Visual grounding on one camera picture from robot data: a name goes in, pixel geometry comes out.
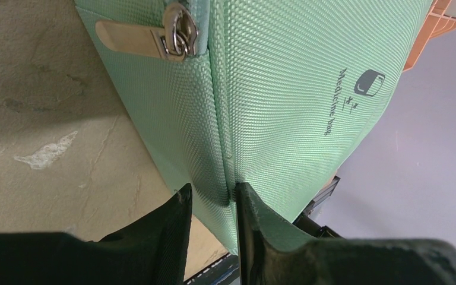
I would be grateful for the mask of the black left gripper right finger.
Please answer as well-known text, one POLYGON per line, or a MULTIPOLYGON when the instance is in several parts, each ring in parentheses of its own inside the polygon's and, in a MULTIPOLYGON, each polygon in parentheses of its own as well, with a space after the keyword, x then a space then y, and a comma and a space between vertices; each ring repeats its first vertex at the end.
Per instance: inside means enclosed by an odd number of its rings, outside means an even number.
POLYGON ((248 183, 238 183, 236 217, 242 284, 456 284, 456 248, 436 239, 315 238, 301 230, 287 250, 263 225, 293 224, 248 183))

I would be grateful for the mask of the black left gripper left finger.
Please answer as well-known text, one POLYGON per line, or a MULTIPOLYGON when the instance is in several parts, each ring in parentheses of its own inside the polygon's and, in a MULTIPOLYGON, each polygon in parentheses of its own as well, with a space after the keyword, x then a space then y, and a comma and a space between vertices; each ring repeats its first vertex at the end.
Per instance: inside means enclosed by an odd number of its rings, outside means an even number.
POLYGON ((101 240, 65 232, 0 233, 0 284, 182 284, 192 187, 101 240))

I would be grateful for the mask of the green medicine case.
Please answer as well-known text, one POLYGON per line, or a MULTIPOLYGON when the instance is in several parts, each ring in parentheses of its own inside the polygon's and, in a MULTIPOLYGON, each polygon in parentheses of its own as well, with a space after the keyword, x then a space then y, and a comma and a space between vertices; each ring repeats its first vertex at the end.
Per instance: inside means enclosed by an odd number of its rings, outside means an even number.
POLYGON ((77 1, 168 188, 238 251, 235 185, 293 221, 379 121, 431 1, 77 1))

